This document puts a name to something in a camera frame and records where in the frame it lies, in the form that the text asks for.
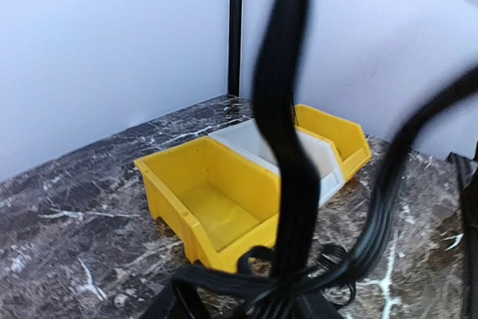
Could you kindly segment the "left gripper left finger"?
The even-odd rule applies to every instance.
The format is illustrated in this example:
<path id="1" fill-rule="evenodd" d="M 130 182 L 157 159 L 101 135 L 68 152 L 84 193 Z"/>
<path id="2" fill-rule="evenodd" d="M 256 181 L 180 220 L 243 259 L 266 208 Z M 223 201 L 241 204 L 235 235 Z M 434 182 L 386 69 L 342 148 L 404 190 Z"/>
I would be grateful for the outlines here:
<path id="1" fill-rule="evenodd" d="M 209 312 L 194 285 L 171 279 L 140 316 L 140 319 L 163 318 L 209 318 Z"/>

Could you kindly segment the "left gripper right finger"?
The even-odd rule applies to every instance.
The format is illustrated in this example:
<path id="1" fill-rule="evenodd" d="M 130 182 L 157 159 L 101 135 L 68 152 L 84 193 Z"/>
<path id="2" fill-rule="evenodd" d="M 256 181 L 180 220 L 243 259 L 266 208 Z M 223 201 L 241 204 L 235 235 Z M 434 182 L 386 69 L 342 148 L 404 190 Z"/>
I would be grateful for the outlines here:
<path id="1" fill-rule="evenodd" d="M 343 319 L 338 310 L 320 293 L 302 294 L 296 298 L 297 319 Z"/>

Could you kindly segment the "yellow bin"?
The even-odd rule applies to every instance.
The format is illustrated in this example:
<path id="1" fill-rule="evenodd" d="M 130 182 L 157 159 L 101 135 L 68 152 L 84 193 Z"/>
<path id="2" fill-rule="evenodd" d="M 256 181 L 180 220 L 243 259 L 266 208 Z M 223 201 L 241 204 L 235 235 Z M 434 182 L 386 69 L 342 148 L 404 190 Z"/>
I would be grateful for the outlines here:
<path id="1" fill-rule="evenodd" d="M 188 261 L 235 273 L 254 246 L 272 247 L 279 177 L 209 136 L 134 162 L 150 214 L 181 239 Z"/>
<path id="2" fill-rule="evenodd" d="M 372 152 L 359 124 L 304 104 L 294 110 L 297 129 L 332 146 L 345 182 L 370 161 Z"/>

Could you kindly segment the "white translucent bin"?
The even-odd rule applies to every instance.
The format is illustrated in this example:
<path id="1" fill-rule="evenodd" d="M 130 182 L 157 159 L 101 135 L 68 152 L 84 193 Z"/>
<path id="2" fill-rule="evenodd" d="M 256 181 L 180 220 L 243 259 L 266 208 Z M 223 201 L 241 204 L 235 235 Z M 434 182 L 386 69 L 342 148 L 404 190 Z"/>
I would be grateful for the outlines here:
<path id="1" fill-rule="evenodd" d="M 276 158 L 261 136 L 254 120 L 214 131 L 209 136 L 243 157 L 279 174 Z M 297 131 L 297 136 L 306 155 L 320 175 L 319 206 L 323 207 L 344 186 L 344 175 L 331 144 L 300 130 Z"/>

